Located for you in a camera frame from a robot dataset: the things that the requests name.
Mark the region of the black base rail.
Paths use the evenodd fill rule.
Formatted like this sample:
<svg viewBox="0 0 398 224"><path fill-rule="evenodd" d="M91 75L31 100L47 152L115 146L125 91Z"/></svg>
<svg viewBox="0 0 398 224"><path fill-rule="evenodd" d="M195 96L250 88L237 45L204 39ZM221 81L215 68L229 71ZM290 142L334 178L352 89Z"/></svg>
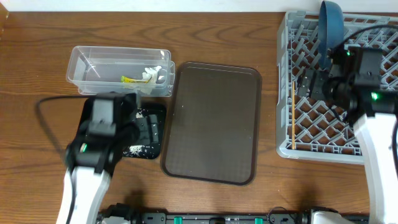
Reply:
<svg viewBox="0 0 398 224"><path fill-rule="evenodd" d="M336 215L338 223L368 223L366 215L343 215L336 210L324 207L314 207L302 213L294 213L284 207L274 207L268 213L237 214L189 214L168 213L165 210L140 212L128 205L117 203L100 212L95 223L127 223L127 224L267 224L267 223L311 223L316 212L328 212Z"/></svg>

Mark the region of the spilled white rice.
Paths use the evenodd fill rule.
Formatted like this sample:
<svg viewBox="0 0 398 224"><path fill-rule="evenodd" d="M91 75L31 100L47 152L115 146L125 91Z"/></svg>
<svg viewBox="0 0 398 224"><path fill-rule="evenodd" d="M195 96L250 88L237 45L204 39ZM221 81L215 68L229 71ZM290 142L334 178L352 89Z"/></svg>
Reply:
<svg viewBox="0 0 398 224"><path fill-rule="evenodd" d="M134 121L139 118L155 114L154 110L150 110L149 107L139 108L136 113ZM141 159L156 159L160 154L159 143L151 144L136 144L125 148L123 152L124 157L141 158Z"/></svg>

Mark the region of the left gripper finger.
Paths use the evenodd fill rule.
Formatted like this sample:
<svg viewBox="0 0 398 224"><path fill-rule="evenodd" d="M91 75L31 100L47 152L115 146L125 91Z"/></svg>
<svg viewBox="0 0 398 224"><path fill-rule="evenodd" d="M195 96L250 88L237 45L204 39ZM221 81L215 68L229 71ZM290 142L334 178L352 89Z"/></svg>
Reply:
<svg viewBox="0 0 398 224"><path fill-rule="evenodd" d="M149 145L150 144L150 134L148 121L146 118L137 118L136 119L137 127L139 128L139 138L137 141L137 145Z"/></svg>
<svg viewBox="0 0 398 224"><path fill-rule="evenodd" d="M149 115L151 143L159 142L158 119L155 114Z"/></svg>

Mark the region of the dark blue plate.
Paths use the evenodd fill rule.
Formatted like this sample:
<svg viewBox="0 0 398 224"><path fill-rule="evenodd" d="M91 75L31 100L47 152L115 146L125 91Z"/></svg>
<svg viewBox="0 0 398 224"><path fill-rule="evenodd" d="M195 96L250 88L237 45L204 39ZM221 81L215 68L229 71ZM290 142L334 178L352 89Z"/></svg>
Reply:
<svg viewBox="0 0 398 224"><path fill-rule="evenodd" d="M344 24L343 12L340 6L332 1L323 1L318 17L318 53L321 55L318 64L321 69L331 65L327 57L328 49L336 47L343 41Z"/></svg>

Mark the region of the yellow green snack wrapper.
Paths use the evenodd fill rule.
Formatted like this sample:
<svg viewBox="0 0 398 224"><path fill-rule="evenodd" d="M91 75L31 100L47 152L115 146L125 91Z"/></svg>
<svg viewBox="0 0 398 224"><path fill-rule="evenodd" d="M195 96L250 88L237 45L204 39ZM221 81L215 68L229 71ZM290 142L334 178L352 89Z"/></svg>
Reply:
<svg viewBox="0 0 398 224"><path fill-rule="evenodd" d="M149 78L148 79L134 79L134 78L128 78L125 76L121 77L122 83L148 83L149 80L150 80Z"/></svg>

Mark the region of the brown serving tray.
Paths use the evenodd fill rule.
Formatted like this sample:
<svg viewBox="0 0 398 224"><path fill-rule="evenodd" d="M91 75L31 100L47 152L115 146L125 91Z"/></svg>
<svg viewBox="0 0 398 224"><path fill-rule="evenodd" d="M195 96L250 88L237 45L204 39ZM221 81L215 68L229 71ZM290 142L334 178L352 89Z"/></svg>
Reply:
<svg viewBox="0 0 398 224"><path fill-rule="evenodd" d="M247 185L256 174L261 74L249 67L181 64L161 168L192 180Z"/></svg>

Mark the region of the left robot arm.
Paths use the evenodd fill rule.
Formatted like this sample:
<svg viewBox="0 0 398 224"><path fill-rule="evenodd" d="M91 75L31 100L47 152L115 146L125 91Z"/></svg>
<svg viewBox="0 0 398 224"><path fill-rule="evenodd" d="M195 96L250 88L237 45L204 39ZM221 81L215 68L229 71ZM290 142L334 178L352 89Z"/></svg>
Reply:
<svg viewBox="0 0 398 224"><path fill-rule="evenodd" d="M126 153L159 155L166 107L141 103L137 93L100 93L85 101L67 146L63 197L57 223L96 223L116 164Z"/></svg>

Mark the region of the clear plastic bin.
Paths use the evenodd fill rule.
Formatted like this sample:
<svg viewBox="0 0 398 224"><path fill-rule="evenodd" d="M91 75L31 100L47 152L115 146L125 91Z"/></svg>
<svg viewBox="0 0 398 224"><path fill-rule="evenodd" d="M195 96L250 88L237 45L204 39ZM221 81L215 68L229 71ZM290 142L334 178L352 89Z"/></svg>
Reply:
<svg viewBox="0 0 398 224"><path fill-rule="evenodd" d="M144 83L122 83L121 77L143 79L147 67L160 65L161 71L151 94L141 92ZM82 95L105 92L138 93L146 97L170 97L175 81L175 64L165 49L76 46L67 68L67 81Z"/></svg>

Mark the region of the wooden chopstick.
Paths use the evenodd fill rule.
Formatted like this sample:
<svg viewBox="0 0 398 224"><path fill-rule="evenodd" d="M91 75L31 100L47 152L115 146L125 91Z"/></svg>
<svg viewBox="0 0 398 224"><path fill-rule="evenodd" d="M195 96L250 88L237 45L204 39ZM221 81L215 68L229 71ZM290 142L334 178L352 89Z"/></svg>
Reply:
<svg viewBox="0 0 398 224"><path fill-rule="evenodd" d="M296 150L295 146L295 82L292 81L292 150Z"/></svg>

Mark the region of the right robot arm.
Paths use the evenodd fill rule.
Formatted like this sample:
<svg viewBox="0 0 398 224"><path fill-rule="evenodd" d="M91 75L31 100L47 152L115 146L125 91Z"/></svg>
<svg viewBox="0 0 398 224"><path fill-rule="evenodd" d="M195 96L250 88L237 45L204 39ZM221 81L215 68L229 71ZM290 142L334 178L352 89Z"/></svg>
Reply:
<svg viewBox="0 0 398 224"><path fill-rule="evenodd" d="M364 159L370 223L397 223L397 92L381 87L382 50L339 46L329 71L308 69L297 94L346 111Z"/></svg>

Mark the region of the grey dishwasher rack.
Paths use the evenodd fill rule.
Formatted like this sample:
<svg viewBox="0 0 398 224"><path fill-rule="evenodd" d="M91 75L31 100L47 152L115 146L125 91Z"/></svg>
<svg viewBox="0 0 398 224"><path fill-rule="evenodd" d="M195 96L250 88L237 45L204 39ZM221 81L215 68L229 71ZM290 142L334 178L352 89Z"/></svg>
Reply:
<svg viewBox="0 0 398 224"><path fill-rule="evenodd" d="M318 53L318 17L319 13L288 12L277 33L277 152L290 159L362 164L363 157L353 126L345 121L346 111L325 101L297 94L297 80L305 70L327 72L331 68L321 69L318 64L321 57ZM343 24L343 41L336 47L381 49L381 87L397 92L397 19L343 14ZM292 150L292 81L295 82L296 150Z"/></svg>

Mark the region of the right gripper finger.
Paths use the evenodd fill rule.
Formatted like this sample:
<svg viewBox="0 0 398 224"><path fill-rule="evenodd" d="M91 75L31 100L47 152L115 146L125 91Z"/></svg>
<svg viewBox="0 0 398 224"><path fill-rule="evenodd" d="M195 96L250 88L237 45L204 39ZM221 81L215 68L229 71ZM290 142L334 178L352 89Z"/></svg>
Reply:
<svg viewBox="0 0 398 224"><path fill-rule="evenodd" d="M297 80L298 96L307 97L310 94L310 85L313 79L313 70L305 70Z"/></svg>
<svg viewBox="0 0 398 224"><path fill-rule="evenodd" d="M323 85L325 76L322 74L314 75L310 83L310 98L314 100L325 100Z"/></svg>

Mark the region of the white tissue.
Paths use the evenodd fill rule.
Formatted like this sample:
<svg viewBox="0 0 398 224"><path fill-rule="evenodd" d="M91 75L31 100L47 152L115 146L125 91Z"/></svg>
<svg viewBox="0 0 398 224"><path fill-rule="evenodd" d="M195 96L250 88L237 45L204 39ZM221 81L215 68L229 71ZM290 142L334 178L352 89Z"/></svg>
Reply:
<svg viewBox="0 0 398 224"><path fill-rule="evenodd" d="M157 77L162 67L160 65L156 67L147 67L145 68L145 72L142 73L142 77L144 79L145 88L141 90L144 94L151 94L153 90L153 86L157 83Z"/></svg>

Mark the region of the black plastic bin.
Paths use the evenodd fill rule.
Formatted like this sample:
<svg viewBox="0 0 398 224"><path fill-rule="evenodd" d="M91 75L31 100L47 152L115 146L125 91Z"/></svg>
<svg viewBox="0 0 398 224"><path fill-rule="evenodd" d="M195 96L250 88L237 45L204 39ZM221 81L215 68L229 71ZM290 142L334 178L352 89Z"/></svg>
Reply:
<svg viewBox="0 0 398 224"><path fill-rule="evenodd" d="M158 127L159 127L159 145L161 150L162 138L164 132L164 124L165 124L165 115L166 107L162 104L153 103L153 102L140 102L139 108L149 107L150 110L155 111L155 115L158 119ZM149 123L149 116L144 117ZM125 148L129 146L133 146L137 144L139 135L137 138L133 136L123 136L121 138L96 138L94 136L86 136L83 132L83 111L80 118L80 123L78 127L78 131L76 132L75 138L70 143L69 148L71 152L76 154L76 158L78 159L86 159L86 160L95 160L100 157L108 156L110 159L117 159L123 156L123 152Z"/></svg>

